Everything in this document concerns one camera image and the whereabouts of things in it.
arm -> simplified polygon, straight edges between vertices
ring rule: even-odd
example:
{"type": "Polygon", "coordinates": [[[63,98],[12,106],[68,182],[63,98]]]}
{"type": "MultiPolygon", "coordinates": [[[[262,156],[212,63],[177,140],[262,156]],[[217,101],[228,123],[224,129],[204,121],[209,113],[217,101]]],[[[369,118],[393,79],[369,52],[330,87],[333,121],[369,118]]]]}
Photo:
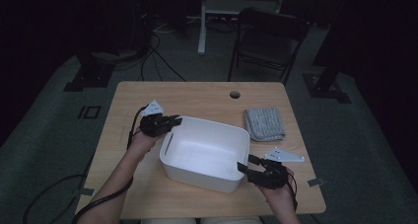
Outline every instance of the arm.
{"type": "MultiPolygon", "coordinates": [[[[288,172],[293,176],[293,172],[288,168],[288,172]]],[[[292,183],[292,178],[289,176],[289,183],[292,183]]],[[[276,189],[269,189],[266,187],[258,187],[262,194],[264,194],[271,210],[276,218],[283,224],[300,224],[298,216],[296,215],[293,206],[292,193],[288,186],[279,187],[276,189]]]]}
{"type": "MultiPolygon", "coordinates": [[[[132,139],[131,146],[91,202],[125,187],[132,178],[139,162],[144,159],[145,154],[154,147],[156,141],[160,138],[149,137],[142,132],[137,133],[132,139]]],[[[125,197],[126,192],[94,207],[81,216],[77,223],[118,223],[125,197]]]]}

person's leg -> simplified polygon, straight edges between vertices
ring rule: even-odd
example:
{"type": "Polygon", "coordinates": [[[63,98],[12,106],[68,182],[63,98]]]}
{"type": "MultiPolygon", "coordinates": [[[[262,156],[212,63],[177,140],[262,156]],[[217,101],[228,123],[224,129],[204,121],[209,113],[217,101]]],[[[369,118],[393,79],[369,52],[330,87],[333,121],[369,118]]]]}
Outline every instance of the person's leg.
{"type": "Polygon", "coordinates": [[[202,218],[201,224],[262,224],[259,217],[206,217],[202,218]]]}
{"type": "Polygon", "coordinates": [[[194,218],[150,218],[141,219],[141,224],[196,224],[194,218]]]}

gray towel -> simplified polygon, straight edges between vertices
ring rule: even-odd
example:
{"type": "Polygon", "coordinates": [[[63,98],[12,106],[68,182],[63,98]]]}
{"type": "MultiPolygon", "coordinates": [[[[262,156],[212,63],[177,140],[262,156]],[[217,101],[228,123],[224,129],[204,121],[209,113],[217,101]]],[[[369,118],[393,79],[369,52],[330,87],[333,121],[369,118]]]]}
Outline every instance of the gray towel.
{"type": "Polygon", "coordinates": [[[278,109],[248,109],[245,110],[244,117],[246,130],[255,141],[282,140],[285,136],[278,109]]]}

chair seat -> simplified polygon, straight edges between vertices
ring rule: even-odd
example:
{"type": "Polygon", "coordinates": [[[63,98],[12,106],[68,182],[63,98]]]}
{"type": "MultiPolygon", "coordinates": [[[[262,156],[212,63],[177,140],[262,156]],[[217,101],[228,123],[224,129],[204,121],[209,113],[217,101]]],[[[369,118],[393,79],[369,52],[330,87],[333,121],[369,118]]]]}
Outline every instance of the chair seat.
{"type": "Polygon", "coordinates": [[[239,54],[286,65],[291,61],[292,53],[297,46],[298,42],[295,40],[273,37],[256,29],[250,29],[243,35],[239,54]]]}

person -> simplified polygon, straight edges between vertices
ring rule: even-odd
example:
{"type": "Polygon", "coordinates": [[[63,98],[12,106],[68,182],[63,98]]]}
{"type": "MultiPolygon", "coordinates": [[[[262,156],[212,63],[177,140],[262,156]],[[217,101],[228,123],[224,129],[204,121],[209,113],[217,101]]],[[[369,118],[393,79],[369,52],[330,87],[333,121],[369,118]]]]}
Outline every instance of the person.
{"type": "MultiPolygon", "coordinates": [[[[118,190],[123,189],[126,184],[131,181],[131,178],[144,159],[145,155],[151,151],[156,142],[162,138],[150,137],[143,132],[137,132],[132,139],[132,143],[123,155],[122,159],[117,164],[111,175],[108,177],[101,189],[92,198],[91,202],[99,200],[111,193],[115,193],[118,190]]],[[[291,192],[287,186],[283,186],[276,189],[269,189],[266,187],[258,187],[262,194],[265,196],[271,210],[276,218],[283,224],[300,223],[298,216],[296,215],[293,198],[291,192]]],[[[78,224],[84,223],[118,223],[119,217],[122,212],[123,203],[126,198],[126,191],[121,195],[110,199],[102,204],[85,212],[77,220],[78,224]]],[[[194,219],[178,223],[193,223],[194,219]]],[[[142,223],[164,223],[162,219],[145,219],[142,223]]],[[[224,223],[261,223],[257,220],[257,217],[232,217],[232,218],[203,218],[202,224],[224,224],[224,223]]]]}

